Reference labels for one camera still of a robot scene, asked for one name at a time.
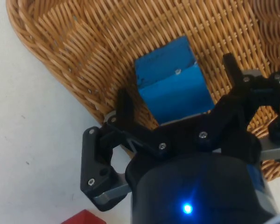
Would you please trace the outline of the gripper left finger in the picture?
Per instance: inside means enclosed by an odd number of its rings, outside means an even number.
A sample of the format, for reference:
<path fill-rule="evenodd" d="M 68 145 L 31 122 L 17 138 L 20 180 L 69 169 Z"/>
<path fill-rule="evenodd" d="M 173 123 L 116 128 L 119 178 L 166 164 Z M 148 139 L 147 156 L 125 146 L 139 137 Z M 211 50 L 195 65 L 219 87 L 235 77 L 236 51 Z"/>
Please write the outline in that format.
<path fill-rule="evenodd" d="M 123 174 L 111 165 L 117 146 L 134 153 Z M 101 128 L 94 126 L 83 134 L 80 189 L 100 211 L 108 211 L 135 191 L 148 170 L 171 154 L 169 138 L 137 123 L 133 101 L 126 89 L 120 89 L 115 114 Z"/>

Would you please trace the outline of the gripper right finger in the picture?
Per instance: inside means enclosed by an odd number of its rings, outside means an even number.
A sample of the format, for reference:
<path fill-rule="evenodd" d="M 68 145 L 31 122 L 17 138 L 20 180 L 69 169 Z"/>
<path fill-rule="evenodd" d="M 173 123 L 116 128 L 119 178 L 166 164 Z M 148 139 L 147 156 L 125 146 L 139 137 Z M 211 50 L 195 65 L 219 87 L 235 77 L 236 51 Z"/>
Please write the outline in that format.
<path fill-rule="evenodd" d="M 196 148 L 204 152 L 219 148 L 223 155 L 247 163 L 280 162 L 280 71 L 268 78 L 245 75 L 232 53 L 223 56 L 223 63 L 232 89 L 197 126 Z M 247 128 L 261 106 L 270 106 L 277 118 L 268 125 L 268 137 L 259 140 Z"/>

